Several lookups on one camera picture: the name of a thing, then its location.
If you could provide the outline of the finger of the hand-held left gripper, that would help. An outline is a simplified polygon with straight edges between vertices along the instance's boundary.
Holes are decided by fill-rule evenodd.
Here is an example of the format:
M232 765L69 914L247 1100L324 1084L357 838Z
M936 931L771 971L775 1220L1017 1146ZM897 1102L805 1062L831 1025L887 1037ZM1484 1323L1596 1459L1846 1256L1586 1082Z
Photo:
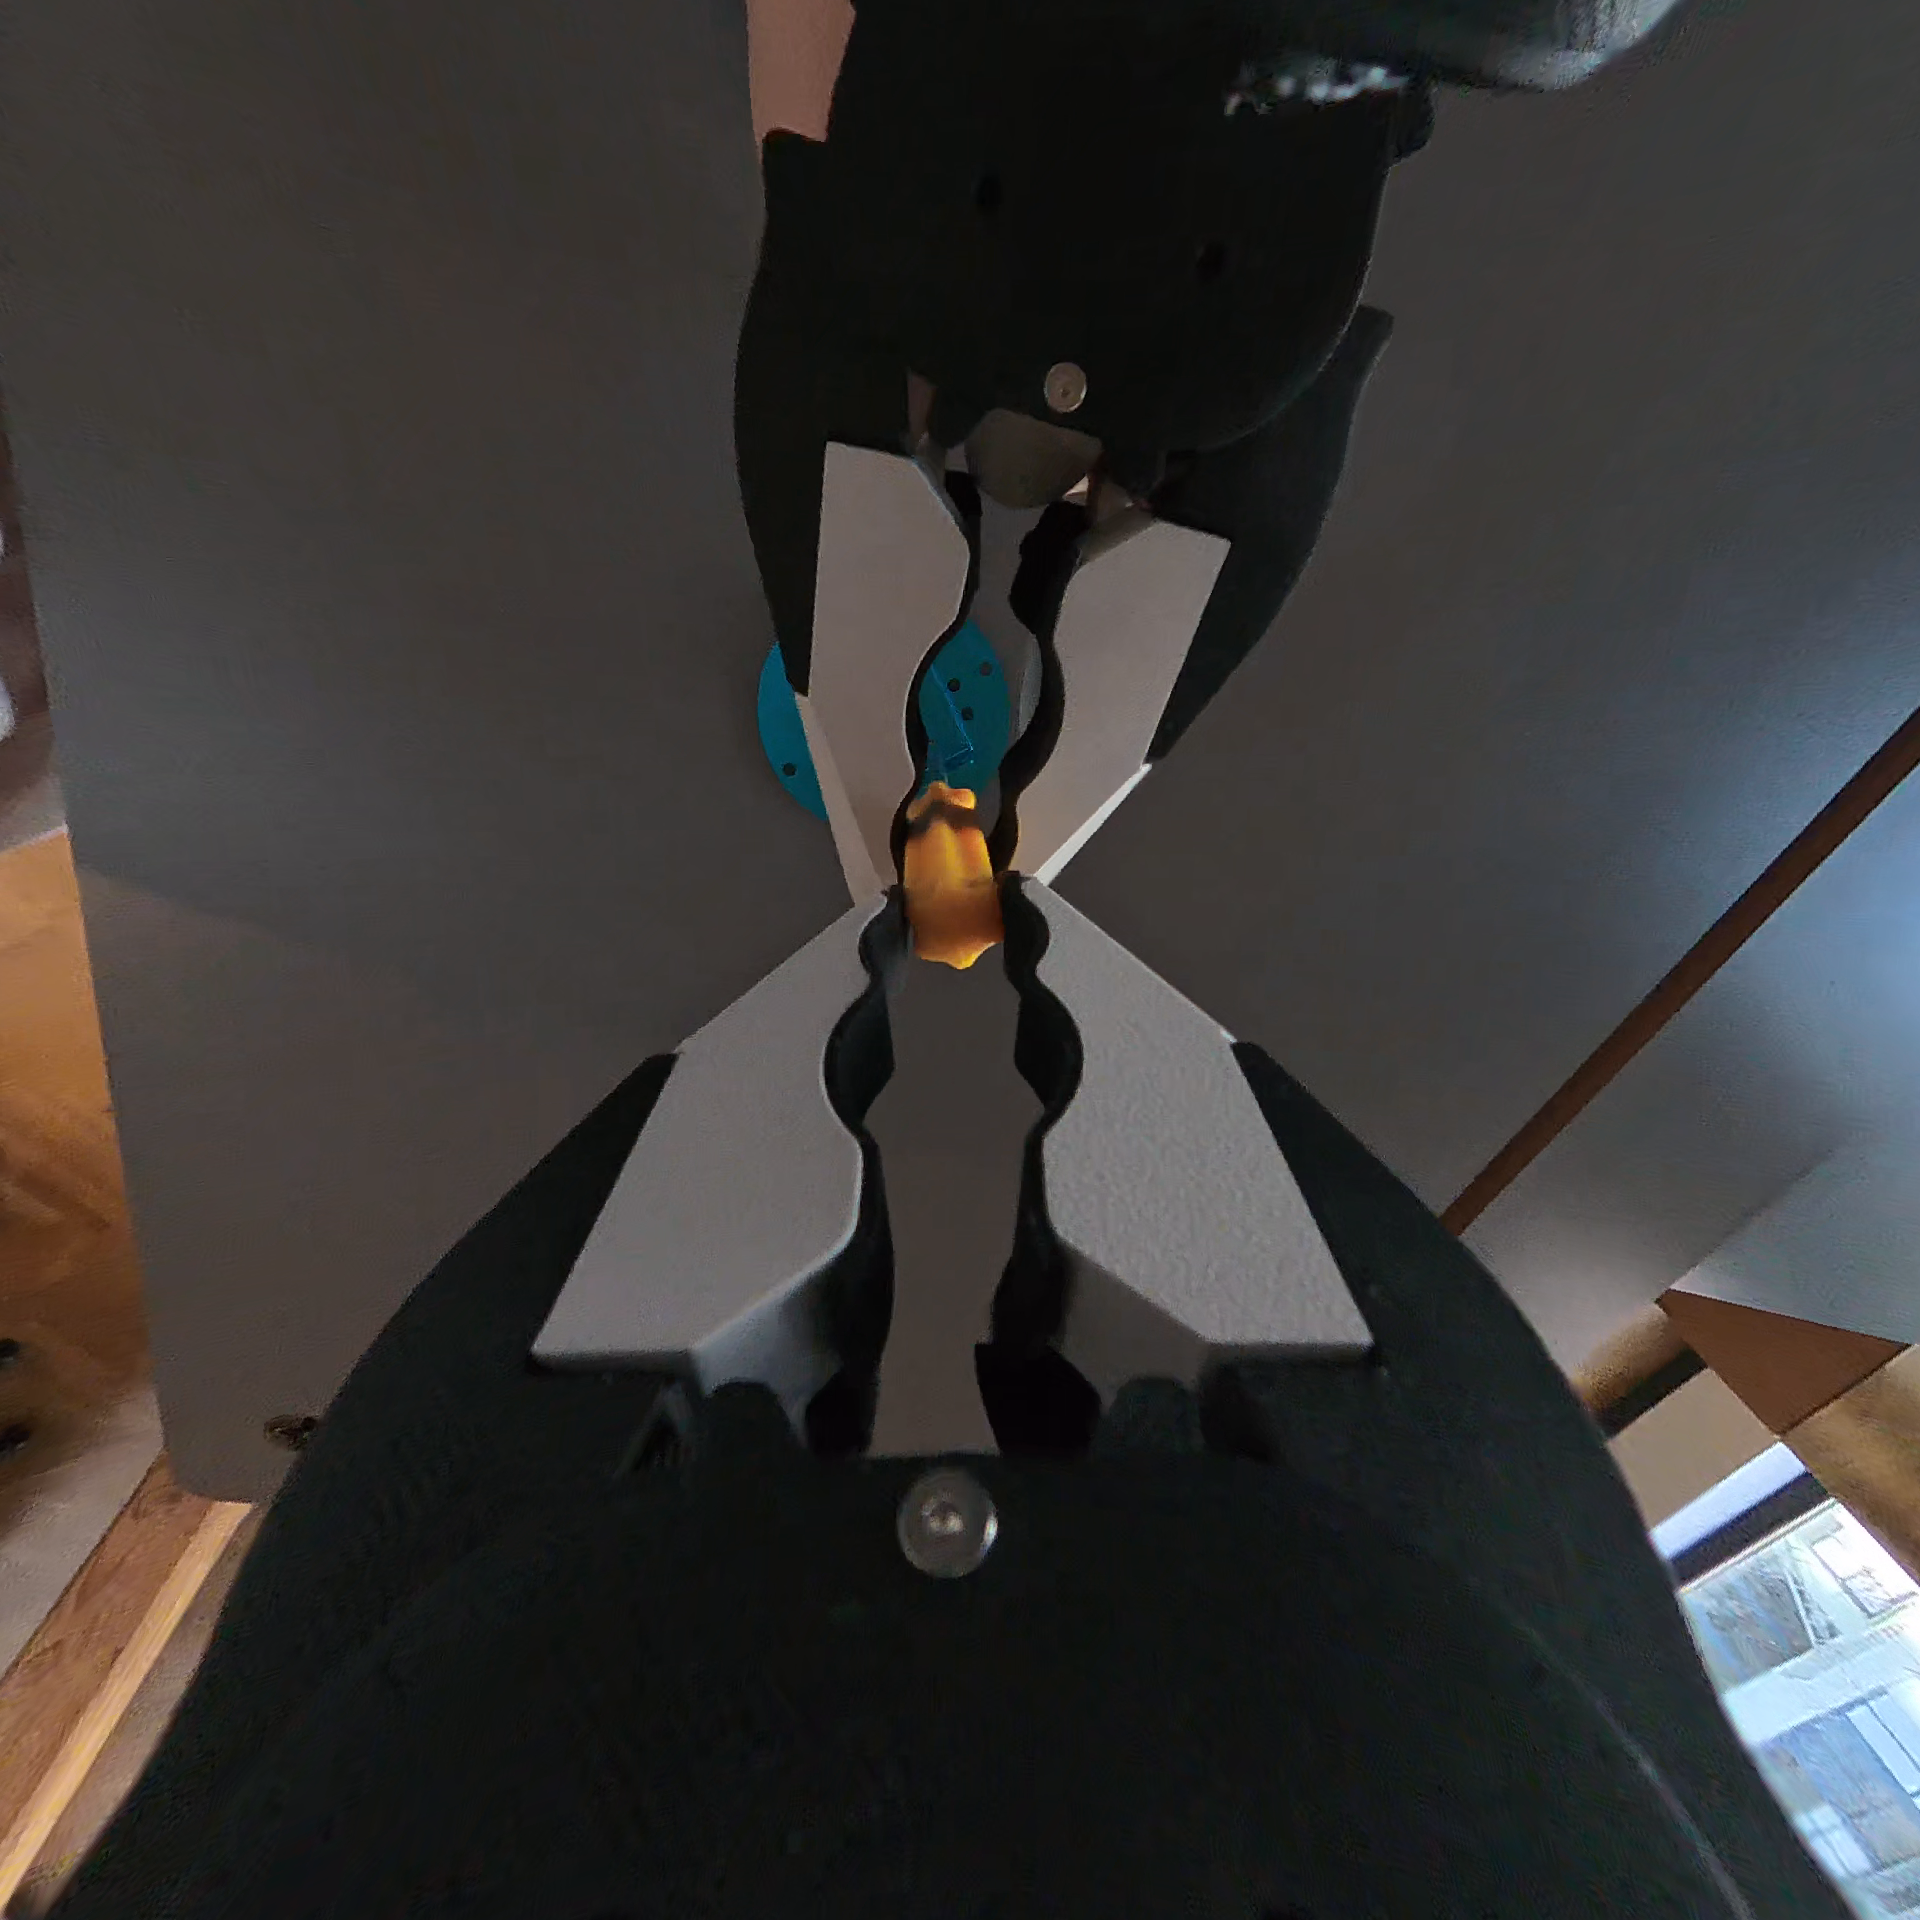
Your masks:
M1142 505L1045 510L1012 609L1039 647L1035 706L1001 764L997 870L1054 881L1132 796L1230 541Z
M895 885L895 827L918 788L917 682L969 608L974 536L923 458L825 452L811 652L797 710L855 904Z

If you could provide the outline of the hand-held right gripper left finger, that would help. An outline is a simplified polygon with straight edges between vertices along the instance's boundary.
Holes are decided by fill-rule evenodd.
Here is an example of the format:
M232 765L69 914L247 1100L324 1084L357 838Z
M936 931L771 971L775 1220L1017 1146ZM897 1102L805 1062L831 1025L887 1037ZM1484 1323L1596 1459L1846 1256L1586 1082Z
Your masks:
M868 1116L897 1068L906 935L892 888L683 1041L537 1364L756 1384L811 1447L870 1446L897 1256Z

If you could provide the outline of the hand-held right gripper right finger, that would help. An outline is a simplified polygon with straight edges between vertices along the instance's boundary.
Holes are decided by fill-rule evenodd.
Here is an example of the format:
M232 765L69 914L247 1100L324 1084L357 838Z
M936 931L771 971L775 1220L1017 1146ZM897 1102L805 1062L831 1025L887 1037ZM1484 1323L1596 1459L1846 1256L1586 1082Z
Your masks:
M1001 888L1020 1144L1011 1256L974 1346L1002 1454L1084 1454L1141 1382L1349 1365L1375 1336L1236 1037L1049 884Z

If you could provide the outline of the blue round metal plate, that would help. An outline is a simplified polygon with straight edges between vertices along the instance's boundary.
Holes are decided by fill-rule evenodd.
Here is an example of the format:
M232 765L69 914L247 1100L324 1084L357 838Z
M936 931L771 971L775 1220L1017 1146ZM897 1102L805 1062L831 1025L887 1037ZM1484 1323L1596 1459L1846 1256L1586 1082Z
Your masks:
M969 618L942 644L918 691L925 727L918 791L933 783L985 791L1012 742L1014 699L993 639ZM780 788L816 819L829 806L813 761L805 719L773 646L756 683L756 727L762 753Z

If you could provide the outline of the yellow screwdriver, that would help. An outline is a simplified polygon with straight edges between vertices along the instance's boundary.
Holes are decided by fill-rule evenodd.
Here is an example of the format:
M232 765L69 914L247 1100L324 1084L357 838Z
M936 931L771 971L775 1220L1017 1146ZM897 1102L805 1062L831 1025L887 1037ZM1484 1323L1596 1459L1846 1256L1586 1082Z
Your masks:
M970 969L1004 937L979 796L970 786L931 780L905 819L902 893L915 953L928 963Z

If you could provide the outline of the grey desk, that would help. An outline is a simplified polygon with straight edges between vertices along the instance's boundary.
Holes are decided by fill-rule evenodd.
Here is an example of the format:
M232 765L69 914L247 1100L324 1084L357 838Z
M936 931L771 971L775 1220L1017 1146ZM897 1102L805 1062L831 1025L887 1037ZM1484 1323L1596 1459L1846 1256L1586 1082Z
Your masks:
M4 397L177 1472L261 1499L847 908L756 740L741 3L4 3ZM1064 889L1429 1204L1917 706L1917 3L1389 188L1276 630Z

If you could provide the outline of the person's left hand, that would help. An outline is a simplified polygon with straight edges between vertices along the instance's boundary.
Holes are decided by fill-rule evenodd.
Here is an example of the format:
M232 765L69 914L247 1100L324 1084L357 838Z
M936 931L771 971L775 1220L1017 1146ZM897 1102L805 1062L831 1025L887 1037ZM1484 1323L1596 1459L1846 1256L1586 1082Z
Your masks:
M747 2L748 93L754 139L793 131L825 142L853 2Z

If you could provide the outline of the large window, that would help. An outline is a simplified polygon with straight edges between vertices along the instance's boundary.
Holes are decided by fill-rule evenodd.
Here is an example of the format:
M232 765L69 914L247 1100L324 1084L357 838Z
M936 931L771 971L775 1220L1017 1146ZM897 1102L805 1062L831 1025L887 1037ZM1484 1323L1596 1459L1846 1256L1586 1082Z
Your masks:
M1853 1914L1918 1914L1918 1586L1777 1443L1651 1529L1740 1741Z

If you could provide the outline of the wooden post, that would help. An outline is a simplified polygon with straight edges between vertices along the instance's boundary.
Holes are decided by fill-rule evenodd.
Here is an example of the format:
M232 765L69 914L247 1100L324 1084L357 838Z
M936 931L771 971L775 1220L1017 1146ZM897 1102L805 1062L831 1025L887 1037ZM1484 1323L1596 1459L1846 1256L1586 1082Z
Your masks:
M1914 1344L1679 1288L1633 1313L1571 1371L1590 1413L1627 1451L1661 1404L1712 1384L1709 1400L1642 1436L1631 1472L1649 1519L1672 1519L1719 1481L1761 1462L1735 1442L1783 1447L1911 1576L1918 1573L1918 1355Z

